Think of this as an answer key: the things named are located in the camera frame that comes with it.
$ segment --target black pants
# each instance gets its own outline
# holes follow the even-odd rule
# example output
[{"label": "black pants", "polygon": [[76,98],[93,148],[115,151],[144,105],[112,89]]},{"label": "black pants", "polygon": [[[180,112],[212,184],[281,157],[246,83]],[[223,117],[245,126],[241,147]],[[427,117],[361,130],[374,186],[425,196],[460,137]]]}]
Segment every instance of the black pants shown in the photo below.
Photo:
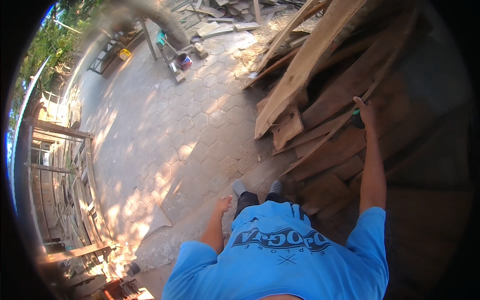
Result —
[{"label": "black pants", "polygon": [[[277,203],[283,203],[283,202],[290,202],[288,198],[285,198],[284,196],[280,196],[276,192],[271,192],[267,195],[265,198],[265,201],[275,201]],[[253,206],[253,205],[260,205],[260,202],[258,201],[258,196],[257,194],[254,194],[252,192],[243,192],[240,195],[240,198],[238,199],[237,202],[237,211],[235,212],[235,216],[233,219],[237,218],[239,213],[248,206]]]}]

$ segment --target man's right hand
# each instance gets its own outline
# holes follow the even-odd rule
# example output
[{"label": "man's right hand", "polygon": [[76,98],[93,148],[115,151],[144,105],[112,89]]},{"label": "man's right hand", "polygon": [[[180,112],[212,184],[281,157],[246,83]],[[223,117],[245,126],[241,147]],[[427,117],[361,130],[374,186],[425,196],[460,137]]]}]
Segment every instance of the man's right hand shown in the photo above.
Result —
[{"label": "man's right hand", "polygon": [[375,111],[371,105],[366,105],[360,97],[353,97],[353,101],[360,108],[360,117],[365,124],[365,130],[375,129]]}]

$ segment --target paved ground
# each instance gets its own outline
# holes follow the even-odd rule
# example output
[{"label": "paved ground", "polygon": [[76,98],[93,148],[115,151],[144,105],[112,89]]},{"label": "paved ground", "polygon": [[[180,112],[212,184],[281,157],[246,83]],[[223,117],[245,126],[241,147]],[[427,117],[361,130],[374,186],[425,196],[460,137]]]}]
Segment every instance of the paved ground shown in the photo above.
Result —
[{"label": "paved ground", "polygon": [[[148,27],[153,38],[158,27]],[[195,214],[200,207],[271,156],[270,139],[253,140],[262,95],[239,93],[234,78],[232,37],[246,40],[239,34],[207,41],[210,56],[194,55],[181,84],[146,42],[107,79],[80,78],[80,130],[96,136],[94,172],[108,228],[130,244],[124,258],[141,257],[145,269],[171,266],[180,243],[208,219],[208,209]]]}]

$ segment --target sawdust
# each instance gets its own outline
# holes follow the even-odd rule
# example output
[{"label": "sawdust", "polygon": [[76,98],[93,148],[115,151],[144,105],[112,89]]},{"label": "sawdust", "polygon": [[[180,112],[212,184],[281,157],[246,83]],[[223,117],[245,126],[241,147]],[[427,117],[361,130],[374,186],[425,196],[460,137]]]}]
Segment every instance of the sawdust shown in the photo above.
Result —
[{"label": "sawdust", "polygon": [[[292,9],[276,12],[267,25],[251,31],[257,43],[234,56],[239,63],[234,71],[237,78],[245,79],[256,69],[256,66],[262,60],[262,53],[268,50],[268,42],[287,26],[297,11],[296,9]],[[300,24],[294,31],[311,33],[319,20],[320,18],[314,15]]]}]

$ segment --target yellow container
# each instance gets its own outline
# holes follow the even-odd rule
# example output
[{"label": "yellow container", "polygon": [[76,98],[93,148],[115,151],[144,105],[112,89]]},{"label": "yellow container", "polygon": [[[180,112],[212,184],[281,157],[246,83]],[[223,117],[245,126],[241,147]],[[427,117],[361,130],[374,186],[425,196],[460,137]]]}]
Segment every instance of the yellow container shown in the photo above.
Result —
[{"label": "yellow container", "polygon": [[119,52],[119,56],[123,60],[126,60],[130,55],[132,55],[132,54],[127,49],[122,49]]}]

